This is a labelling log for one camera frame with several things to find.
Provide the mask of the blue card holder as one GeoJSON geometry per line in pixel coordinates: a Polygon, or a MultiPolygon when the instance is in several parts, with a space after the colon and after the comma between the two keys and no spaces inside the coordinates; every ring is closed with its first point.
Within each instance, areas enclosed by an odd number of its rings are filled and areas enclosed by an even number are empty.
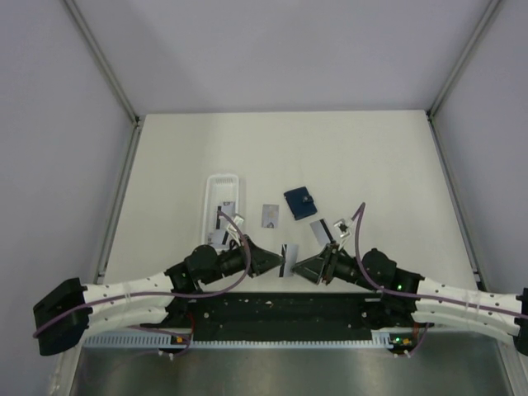
{"type": "Polygon", "coordinates": [[[314,198],[306,186],[286,191],[284,197],[296,221],[315,215],[318,212],[314,198]]]}

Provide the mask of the silver card near holder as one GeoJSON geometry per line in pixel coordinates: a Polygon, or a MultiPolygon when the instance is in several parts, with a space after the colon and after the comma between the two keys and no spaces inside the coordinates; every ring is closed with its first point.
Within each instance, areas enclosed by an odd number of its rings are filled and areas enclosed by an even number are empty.
{"type": "Polygon", "coordinates": [[[324,247],[334,241],[333,235],[330,232],[325,219],[315,220],[310,224],[310,228],[312,229],[313,234],[321,247],[324,247]]]}

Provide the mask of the white plastic basket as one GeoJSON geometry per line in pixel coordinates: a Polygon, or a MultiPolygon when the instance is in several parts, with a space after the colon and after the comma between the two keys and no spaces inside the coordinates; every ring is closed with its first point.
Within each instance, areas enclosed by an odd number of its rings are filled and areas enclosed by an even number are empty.
{"type": "Polygon", "coordinates": [[[229,245],[229,222],[218,211],[234,219],[239,212],[239,177],[234,174],[215,174],[207,178],[201,228],[201,241],[216,250],[229,245]]]}

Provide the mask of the right aluminium frame post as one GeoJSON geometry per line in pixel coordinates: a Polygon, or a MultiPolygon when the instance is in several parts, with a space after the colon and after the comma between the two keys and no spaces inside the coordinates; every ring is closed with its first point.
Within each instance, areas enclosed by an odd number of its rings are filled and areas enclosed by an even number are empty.
{"type": "Polygon", "coordinates": [[[440,90],[435,95],[432,104],[426,111],[428,120],[433,120],[435,118],[435,116],[445,104],[446,100],[449,98],[451,92],[455,88],[456,83],[460,80],[465,69],[468,67],[479,45],[484,40],[489,29],[497,19],[497,16],[501,12],[504,4],[505,1],[503,0],[492,0],[487,2],[482,15],[471,31],[471,34],[466,40],[459,55],[455,59],[452,68],[442,83],[440,90]]]}

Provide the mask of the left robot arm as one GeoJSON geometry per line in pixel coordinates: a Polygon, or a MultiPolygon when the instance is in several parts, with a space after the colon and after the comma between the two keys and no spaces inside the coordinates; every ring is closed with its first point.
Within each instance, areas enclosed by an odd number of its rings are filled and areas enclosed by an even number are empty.
{"type": "Polygon", "coordinates": [[[213,297],[202,292],[201,286],[235,274],[259,276],[284,262],[282,256],[245,238],[221,252],[200,245],[182,262],[139,280],[94,285],[70,278],[34,306],[33,337],[41,356],[54,356],[100,332],[162,323],[178,327],[187,316],[182,299],[213,297]]]}

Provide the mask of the lower cards in basket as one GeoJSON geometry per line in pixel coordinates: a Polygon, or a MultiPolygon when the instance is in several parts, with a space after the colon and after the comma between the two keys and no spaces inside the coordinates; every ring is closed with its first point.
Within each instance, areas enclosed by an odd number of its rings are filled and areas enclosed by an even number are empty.
{"type": "Polygon", "coordinates": [[[208,234],[207,243],[213,248],[224,248],[229,244],[229,233],[223,229],[215,229],[208,234]]]}

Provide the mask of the silver card black stripe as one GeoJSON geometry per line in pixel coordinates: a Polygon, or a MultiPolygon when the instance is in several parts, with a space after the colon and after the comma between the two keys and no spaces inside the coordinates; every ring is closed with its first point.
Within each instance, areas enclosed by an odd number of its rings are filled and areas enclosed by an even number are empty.
{"type": "Polygon", "coordinates": [[[284,262],[280,265],[279,277],[293,276],[292,267],[297,262],[299,246],[293,243],[285,243],[281,245],[280,254],[284,262]]]}

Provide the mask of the diamond print silver card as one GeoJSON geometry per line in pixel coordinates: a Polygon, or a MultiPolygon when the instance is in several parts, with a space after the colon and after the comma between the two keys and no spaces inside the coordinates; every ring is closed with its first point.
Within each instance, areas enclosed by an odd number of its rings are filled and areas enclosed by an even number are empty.
{"type": "Polygon", "coordinates": [[[279,222],[280,206],[275,204],[264,204],[262,206],[262,227],[265,229],[276,229],[279,222]]]}

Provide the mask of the upper cards in basket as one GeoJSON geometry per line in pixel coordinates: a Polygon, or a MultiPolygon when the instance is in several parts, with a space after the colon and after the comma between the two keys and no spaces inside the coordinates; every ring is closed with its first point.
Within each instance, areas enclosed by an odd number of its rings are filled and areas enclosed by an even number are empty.
{"type": "Polygon", "coordinates": [[[219,212],[223,212],[229,217],[233,217],[236,212],[235,201],[221,201],[214,207],[214,229],[224,229],[226,227],[226,220],[223,216],[219,215],[219,212]]]}

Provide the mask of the aluminium frame post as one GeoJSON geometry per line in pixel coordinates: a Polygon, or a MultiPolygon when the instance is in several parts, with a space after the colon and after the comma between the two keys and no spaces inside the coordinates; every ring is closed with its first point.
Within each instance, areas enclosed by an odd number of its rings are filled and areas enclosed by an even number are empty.
{"type": "Polygon", "coordinates": [[[60,3],[62,4],[68,17],[71,19],[74,27],[78,31],[88,53],[97,66],[100,75],[105,80],[112,95],[120,105],[120,108],[123,110],[130,123],[132,125],[137,125],[139,123],[140,117],[137,111],[134,109],[130,99],[127,97],[125,90],[119,81],[119,78],[112,68],[111,63],[104,54],[91,27],[87,23],[87,20],[83,15],[79,5],[74,0],[61,0],[60,3]]]}
{"type": "Polygon", "coordinates": [[[435,118],[435,116],[445,104],[446,100],[449,98],[451,92],[455,88],[456,83],[460,80],[465,69],[468,67],[479,45],[484,40],[489,29],[497,19],[497,16],[501,12],[504,4],[505,1],[503,0],[492,0],[487,2],[482,15],[471,31],[471,34],[466,40],[459,55],[455,59],[452,68],[442,83],[440,90],[435,95],[432,104],[426,111],[428,120],[433,120],[435,118]]]}

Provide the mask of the left aluminium frame post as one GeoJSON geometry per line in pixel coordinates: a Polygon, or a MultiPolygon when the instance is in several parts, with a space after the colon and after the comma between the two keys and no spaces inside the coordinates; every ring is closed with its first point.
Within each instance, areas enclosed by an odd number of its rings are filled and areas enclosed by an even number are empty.
{"type": "Polygon", "coordinates": [[[61,0],[60,3],[62,4],[68,17],[71,19],[74,27],[78,31],[88,53],[97,66],[100,75],[105,80],[112,95],[120,105],[120,108],[123,110],[130,123],[132,125],[137,125],[139,123],[140,117],[137,111],[134,109],[130,99],[127,97],[125,90],[119,81],[119,78],[112,68],[111,63],[104,54],[91,27],[87,23],[87,20],[83,15],[79,5],[74,0],[61,0]]]}

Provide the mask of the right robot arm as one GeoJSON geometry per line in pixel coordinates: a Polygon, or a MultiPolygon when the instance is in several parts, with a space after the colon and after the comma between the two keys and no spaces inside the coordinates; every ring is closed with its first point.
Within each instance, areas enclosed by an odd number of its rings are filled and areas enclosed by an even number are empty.
{"type": "Polygon", "coordinates": [[[399,269],[373,248],[352,257],[335,243],[295,263],[293,274],[318,285],[334,279],[371,290],[378,296],[362,309],[373,329],[410,328],[415,324],[463,328],[512,345],[527,355],[527,291],[521,294],[465,290],[399,269]]]}

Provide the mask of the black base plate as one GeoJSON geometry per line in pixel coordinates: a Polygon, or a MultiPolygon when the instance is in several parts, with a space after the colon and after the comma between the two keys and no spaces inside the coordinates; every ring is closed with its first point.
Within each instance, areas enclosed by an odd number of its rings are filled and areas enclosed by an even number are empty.
{"type": "Polygon", "coordinates": [[[226,293],[167,307],[196,341],[365,340],[381,328],[413,328],[410,303],[374,293],[226,293]]]}

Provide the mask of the cards in basket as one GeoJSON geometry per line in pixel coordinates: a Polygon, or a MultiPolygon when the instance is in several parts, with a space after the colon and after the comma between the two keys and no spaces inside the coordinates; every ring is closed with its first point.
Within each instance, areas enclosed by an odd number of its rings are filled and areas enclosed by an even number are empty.
{"type": "Polygon", "coordinates": [[[235,201],[221,201],[214,207],[214,229],[224,229],[226,227],[226,220],[223,216],[219,215],[219,212],[223,212],[229,217],[233,217],[236,212],[235,201]]]}
{"type": "Polygon", "coordinates": [[[224,248],[229,244],[229,233],[223,229],[215,229],[208,234],[207,243],[213,248],[224,248]]]}

